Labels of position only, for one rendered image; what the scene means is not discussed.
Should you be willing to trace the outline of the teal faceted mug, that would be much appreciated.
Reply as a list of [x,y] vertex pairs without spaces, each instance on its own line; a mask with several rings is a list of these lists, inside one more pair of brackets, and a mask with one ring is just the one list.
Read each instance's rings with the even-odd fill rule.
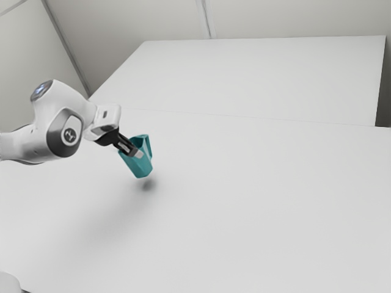
[[141,134],[128,139],[135,147],[143,152],[141,158],[129,157],[118,150],[119,156],[123,159],[128,168],[136,178],[144,178],[153,170],[152,166],[152,148],[148,134]]

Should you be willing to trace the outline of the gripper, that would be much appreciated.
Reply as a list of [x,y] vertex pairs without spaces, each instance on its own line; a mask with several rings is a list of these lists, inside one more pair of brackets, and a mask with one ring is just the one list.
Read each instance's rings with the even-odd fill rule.
[[113,145],[128,157],[141,159],[144,156],[144,152],[140,149],[142,146],[141,138],[142,136],[127,138],[123,134],[119,133],[119,128],[116,128],[103,134],[94,142],[103,147]]

